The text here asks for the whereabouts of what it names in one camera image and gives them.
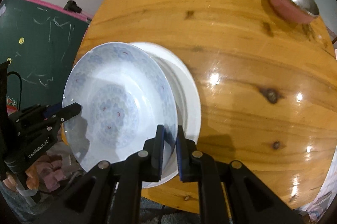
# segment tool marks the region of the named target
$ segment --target white plate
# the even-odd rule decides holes
[[[158,124],[167,132],[167,165],[177,138],[175,99],[163,71],[143,50],[113,42],[87,52],[65,86],[63,107],[74,102],[82,111],[65,122],[64,129],[85,171],[101,160],[115,163],[142,150]]]
[[[178,125],[182,125],[186,138],[197,143],[201,126],[201,104],[197,86],[184,63],[168,49],[148,42],[133,42],[132,45],[144,50],[164,72],[173,92],[178,112]],[[178,174],[177,154],[174,150],[161,180],[144,188],[155,187]]]

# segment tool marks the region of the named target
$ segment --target logo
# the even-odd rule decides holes
[[[28,156],[28,158],[34,157],[35,154],[36,154],[38,151],[40,151],[43,147],[45,147],[47,144],[48,144],[48,140],[46,139],[46,140],[44,141],[44,143],[41,143],[41,145],[40,145],[38,148],[36,148],[36,149],[34,150],[34,152],[31,153],[31,154]]]

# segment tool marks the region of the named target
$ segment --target brown wooden furniture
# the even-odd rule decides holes
[[[291,208],[316,197],[337,137],[337,66],[320,17],[288,23],[268,0],[104,0],[76,61],[109,41],[157,43],[186,64],[199,150],[241,160]],[[177,177],[142,195],[198,212],[197,185]]]

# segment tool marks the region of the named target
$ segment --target white sticker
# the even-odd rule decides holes
[[[3,5],[3,6],[0,8],[0,16],[1,16],[3,13],[5,13],[5,11],[6,11],[6,6]]]

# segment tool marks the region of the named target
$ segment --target green chalkboard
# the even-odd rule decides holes
[[[21,109],[62,101],[87,28],[83,20],[31,1],[1,2],[0,63],[10,57],[8,71],[22,77]],[[7,102],[16,104],[20,94],[18,78],[9,76],[7,86]]]

